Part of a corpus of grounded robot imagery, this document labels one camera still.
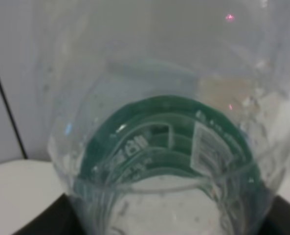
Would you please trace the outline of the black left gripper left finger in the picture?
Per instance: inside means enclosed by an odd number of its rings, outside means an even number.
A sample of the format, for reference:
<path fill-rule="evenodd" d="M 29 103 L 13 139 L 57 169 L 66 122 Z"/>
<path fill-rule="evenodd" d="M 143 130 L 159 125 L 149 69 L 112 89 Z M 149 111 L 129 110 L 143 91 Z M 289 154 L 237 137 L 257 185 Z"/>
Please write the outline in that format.
<path fill-rule="evenodd" d="M 16 235 L 84 235 L 70 202 L 63 194 Z"/>

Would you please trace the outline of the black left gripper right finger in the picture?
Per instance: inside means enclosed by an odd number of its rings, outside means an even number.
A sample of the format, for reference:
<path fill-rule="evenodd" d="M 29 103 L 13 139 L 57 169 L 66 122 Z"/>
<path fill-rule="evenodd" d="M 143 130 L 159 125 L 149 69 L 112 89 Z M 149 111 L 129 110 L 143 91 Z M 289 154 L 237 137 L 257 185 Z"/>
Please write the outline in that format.
<path fill-rule="evenodd" d="M 264 221 L 265 235 L 290 235 L 290 203 L 276 196 Z"/>

